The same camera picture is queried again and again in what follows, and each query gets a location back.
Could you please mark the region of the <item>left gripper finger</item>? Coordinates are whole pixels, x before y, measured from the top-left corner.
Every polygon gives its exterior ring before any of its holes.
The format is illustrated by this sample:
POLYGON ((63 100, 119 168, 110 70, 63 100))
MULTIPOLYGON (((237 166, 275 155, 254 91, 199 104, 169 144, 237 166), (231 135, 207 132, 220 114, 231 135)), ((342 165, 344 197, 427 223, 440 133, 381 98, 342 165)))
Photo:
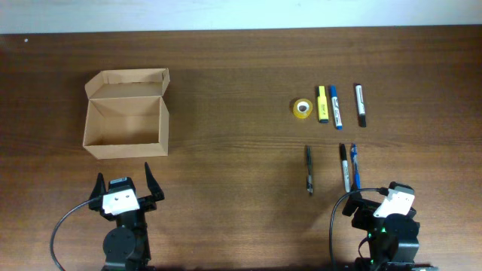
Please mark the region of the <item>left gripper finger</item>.
POLYGON ((94 185, 94 188, 90 194, 90 199, 103 196, 105 193, 106 193, 106 189, 105 189, 104 177, 103 177, 103 174, 99 172, 96 178, 96 183, 94 185))
POLYGON ((155 199, 165 199, 163 190, 161 189, 160 185, 156 181, 155 177, 153 176, 150 166, 148 165, 147 162, 145 162, 145 176, 146 176, 146 182, 148 185, 148 189, 151 192, 151 195, 155 199))

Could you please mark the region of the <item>brown cardboard box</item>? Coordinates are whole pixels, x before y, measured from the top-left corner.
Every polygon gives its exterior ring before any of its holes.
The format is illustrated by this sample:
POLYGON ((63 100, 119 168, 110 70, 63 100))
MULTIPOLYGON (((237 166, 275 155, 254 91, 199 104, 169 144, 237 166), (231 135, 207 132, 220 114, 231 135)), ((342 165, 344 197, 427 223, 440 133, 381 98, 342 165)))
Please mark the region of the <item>brown cardboard box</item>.
POLYGON ((104 70, 85 84, 82 145, 96 159, 168 154, 169 111, 163 95, 169 70, 104 70))

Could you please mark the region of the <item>blue whiteboard marker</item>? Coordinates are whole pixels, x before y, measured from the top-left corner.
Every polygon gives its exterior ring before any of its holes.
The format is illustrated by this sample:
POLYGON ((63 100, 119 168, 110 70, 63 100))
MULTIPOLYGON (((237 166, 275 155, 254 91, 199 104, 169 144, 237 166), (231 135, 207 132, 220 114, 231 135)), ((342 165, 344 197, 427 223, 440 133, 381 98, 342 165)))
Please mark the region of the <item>blue whiteboard marker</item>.
POLYGON ((331 94, 331 102, 332 102, 332 108, 334 112, 334 122, 335 122, 335 127, 338 130, 342 130, 343 124, 340 116, 340 108, 339 108, 339 102, 338 102, 338 97, 337 97, 337 90, 334 85, 331 85, 330 88, 330 94, 331 94))

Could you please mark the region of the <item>yellow highlighter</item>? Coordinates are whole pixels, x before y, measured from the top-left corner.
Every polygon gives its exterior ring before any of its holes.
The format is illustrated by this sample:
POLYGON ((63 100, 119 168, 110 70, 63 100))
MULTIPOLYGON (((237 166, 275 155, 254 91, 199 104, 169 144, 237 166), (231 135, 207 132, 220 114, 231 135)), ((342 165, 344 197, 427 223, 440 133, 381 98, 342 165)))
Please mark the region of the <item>yellow highlighter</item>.
POLYGON ((318 114, 320 123, 328 123, 328 102, 324 86, 318 86, 317 90, 318 114))

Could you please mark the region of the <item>yellow tape roll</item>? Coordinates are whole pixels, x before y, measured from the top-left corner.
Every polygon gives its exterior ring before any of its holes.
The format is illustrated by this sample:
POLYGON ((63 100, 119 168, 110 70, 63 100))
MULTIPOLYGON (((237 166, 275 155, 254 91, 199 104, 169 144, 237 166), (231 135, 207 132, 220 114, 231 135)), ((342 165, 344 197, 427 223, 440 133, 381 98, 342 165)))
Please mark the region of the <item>yellow tape roll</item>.
POLYGON ((293 115, 298 119, 306 119, 311 115, 313 104, 308 99, 298 99, 293 104, 293 115))

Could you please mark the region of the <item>black whiteboard marker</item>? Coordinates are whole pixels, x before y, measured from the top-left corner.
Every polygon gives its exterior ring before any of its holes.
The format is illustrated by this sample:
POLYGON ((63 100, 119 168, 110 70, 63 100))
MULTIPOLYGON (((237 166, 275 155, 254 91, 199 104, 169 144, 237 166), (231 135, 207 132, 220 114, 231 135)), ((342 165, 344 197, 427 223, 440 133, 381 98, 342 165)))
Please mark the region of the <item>black whiteboard marker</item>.
POLYGON ((366 127, 366 112, 365 112, 365 104, 362 94, 362 86, 361 84, 355 85, 355 94, 357 99, 357 106, 358 106, 358 120, 360 127, 366 127))

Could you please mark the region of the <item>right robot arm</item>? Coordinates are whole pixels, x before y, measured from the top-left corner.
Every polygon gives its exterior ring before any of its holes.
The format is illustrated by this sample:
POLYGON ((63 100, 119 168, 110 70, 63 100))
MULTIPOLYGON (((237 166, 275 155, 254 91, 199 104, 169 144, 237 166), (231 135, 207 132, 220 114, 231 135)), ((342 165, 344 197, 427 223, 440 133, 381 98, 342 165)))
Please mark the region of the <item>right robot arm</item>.
POLYGON ((352 218, 352 227, 366 232, 359 243, 367 244, 369 255, 359 255, 351 270, 437 270, 436 266, 415 263, 419 250, 420 224, 414 220, 414 190, 391 183, 389 187, 362 188, 343 195, 331 213, 329 237, 333 237, 334 217, 343 200, 342 214, 352 218))

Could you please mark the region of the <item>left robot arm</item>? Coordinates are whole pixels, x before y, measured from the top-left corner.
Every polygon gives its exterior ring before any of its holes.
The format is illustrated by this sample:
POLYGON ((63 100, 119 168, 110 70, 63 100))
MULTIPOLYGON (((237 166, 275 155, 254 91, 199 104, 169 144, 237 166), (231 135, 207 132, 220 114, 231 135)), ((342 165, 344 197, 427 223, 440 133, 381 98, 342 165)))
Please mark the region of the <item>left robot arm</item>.
POLYGON ((152 271, 149 264, 151 250, 148 224, 145 214, 157 209, 157 202, 165 199, 164 193, 145 164, 145 177, 150 194, 138 198, 130 177, 105 182, 103 174, 97 175, 96 184, 89 198, 89 209, 104 219, 116 223, 116 227, 104 238, 104 270, 152 271))

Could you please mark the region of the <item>black pen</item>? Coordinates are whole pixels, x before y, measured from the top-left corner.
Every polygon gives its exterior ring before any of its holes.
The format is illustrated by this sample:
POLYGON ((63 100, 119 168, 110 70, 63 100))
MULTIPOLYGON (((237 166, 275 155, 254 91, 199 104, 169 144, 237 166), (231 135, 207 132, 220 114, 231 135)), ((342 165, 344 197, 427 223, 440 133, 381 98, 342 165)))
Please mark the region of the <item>black pen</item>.
POLYGON ((306 146, 306 156, 307 156, 307 191, 310 196, 313 195, 313 163, 311 157, 310 146, 306 146))

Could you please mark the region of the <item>black sharpie marker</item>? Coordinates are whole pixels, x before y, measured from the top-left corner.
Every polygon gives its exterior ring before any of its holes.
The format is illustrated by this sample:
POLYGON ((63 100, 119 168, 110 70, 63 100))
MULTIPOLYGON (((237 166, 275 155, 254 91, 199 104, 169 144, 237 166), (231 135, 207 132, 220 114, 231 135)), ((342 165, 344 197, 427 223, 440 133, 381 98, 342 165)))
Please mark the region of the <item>black sharpie marker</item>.
POLYGON ((348 165, 348 159, 346 155, 345 144, 340 144, 340 160, 341 160, 341 167, 342 167, 342 174, 343 174, 343 184, 344 184, 345 191, 348 193, 350 192, 350 178, 349 178, 349 165, 348 165))

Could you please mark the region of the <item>blue gel pen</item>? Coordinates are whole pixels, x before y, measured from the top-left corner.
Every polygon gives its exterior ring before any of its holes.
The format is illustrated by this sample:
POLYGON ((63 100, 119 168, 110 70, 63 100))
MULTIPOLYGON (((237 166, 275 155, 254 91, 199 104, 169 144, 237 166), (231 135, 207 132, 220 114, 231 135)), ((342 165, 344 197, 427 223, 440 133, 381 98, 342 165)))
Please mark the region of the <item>blue gel pen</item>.
POLYGON ((357 151, 356 144, 352 144, 351 146, 350 157, 351 157, 353 172, 354 172, 354 184, 356 186, 356 189, 358 190, 361 188, 361 180, 360 180, 360 174, 358 170, 358 151, 357 151))

